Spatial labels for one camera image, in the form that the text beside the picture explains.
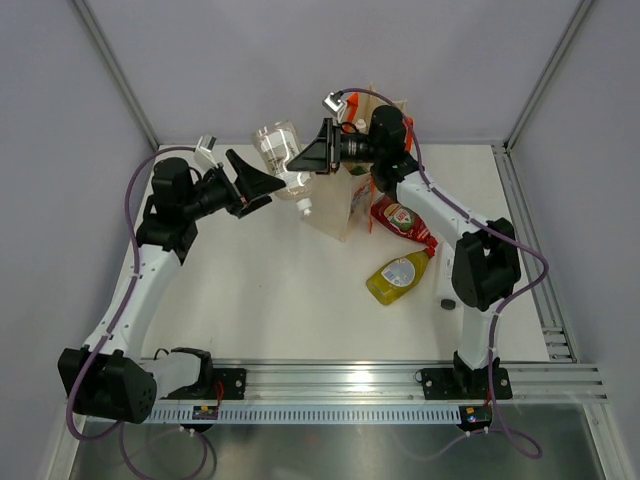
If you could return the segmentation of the clear pale soap bottle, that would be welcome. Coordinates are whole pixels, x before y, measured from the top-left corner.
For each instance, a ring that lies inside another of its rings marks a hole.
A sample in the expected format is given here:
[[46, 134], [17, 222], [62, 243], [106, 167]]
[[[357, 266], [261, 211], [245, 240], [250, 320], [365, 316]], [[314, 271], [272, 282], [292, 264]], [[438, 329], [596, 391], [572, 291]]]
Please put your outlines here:
[[285, 184], [275, 192], [275, 196], [293, 202], [302, 217], [310, 216], [315, 175], [289, 169], [289, 163], [302, 151], [294, 124], [291, 121], [279, 121], [263, 126], [252, 134], [251, 139], [267, 172]]

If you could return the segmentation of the canvas bag orange handles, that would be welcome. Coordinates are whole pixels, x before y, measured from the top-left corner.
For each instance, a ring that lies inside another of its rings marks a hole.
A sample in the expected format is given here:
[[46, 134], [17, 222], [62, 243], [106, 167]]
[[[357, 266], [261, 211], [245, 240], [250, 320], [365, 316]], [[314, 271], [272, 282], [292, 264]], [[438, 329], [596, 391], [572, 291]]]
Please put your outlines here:
[[367, 162], [343, 163], [333, 174], [316, 174], [311, 194], [312, 213], [304, 222], [317, 231], [344, 242], [359, 226], [370, 229], [370, 207], [376, 195], [375, 163], [385, 155], [403, 155], [411, 150], [413, 121], [405, 114], [404, 101], [384, 99], [371, 87], [342, 90], [347, 107], [341, 121], [362, 118], [367, 123], [370, 153]]

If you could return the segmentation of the red Fairy dish soap bottle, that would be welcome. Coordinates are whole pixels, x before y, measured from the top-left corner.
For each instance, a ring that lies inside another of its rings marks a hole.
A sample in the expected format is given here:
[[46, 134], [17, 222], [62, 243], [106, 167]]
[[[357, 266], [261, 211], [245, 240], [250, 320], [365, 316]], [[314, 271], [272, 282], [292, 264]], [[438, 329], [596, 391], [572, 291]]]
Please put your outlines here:
[[383, 195], [373, 203], [370, 214], [393, 234], [423, 245], [429, 257], [435, 256], [438, 240], [413, 210]]

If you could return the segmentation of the yellow dish soap bottle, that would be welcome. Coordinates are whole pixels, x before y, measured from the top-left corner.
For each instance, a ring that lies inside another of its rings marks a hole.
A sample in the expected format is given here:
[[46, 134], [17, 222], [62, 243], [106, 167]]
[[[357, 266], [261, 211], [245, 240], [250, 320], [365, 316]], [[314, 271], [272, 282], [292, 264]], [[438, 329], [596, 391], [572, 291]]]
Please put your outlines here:
[[372, 274], [366, 287], [381, 305], [388, 306], [421, 282], [431, 258], [427, 249], [397, 257]]

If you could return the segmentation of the white lotion bottle black cap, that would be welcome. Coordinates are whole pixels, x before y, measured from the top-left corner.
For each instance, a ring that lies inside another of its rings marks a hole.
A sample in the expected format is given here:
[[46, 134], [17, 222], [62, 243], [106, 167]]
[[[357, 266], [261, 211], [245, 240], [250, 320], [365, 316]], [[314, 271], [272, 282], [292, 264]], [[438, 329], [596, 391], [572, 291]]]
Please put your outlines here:
[[454, 250], [448, 243], [442, 243], [436, 250], [436, 275], [434, 295], [436, 305], [442, 310], [453, 311], [458, 307], [458, 296], [453, 288], [452, 275]]

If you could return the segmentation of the small amber soap bottle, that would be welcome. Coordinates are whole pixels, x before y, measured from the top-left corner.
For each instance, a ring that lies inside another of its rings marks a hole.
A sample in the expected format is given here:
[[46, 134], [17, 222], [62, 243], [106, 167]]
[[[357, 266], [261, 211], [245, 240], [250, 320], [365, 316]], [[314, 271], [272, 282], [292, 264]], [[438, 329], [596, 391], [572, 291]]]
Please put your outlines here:
[[364, 119], [359, 118], [354, 122], [354, 132], [358, 134], [367, 133], [367, 123]]

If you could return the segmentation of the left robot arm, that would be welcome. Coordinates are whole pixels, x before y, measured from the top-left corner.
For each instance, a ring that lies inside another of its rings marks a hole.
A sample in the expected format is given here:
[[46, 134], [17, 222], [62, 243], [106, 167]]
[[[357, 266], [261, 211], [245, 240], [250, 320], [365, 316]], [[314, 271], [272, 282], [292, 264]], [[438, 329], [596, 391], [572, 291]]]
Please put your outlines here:
[[267, 205], [285, 183], [246, 163], [234, 150], [226, 157], [236, 173], [230, 180], [221, 164], [194, 173], [169, 147], [149, 159], [153, 171], [140, 225], [127, 226], [133, 263], [121, 289], [92, 334], [79, 348], [65, 349], [58, 371], [67, 393], [66, 421], [76, 415], [122, 423], [145, 421], [159, 399], [214, 396], [219, 382], [210, 353], [188, 347], [144, 360], [141, 349], [159, 303], [198, 234], [200, 219], [218, 211], [243, 218]]

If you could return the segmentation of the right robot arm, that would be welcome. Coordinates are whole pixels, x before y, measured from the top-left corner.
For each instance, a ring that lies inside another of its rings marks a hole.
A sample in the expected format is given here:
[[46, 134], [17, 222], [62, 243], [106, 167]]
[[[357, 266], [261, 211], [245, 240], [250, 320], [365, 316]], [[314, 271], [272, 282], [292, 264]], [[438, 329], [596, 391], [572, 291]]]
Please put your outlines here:
[[514, 228], [505, 218], [474, 216], [424, 180], [406, 148], [408, 129], [395, 105], [377, 107], [365, 133], [326, 118], [318, 136], [287, 166], [330, 174], [342, 162], [368, 163], [377, 189], [415, 212], [453, 248], [451, 283], [463, 305], [461, 339], [452, 366], [423, 370], [421, 383], [428, 399], [484, 400], [499, 371], [492, 321], [521, 278]]

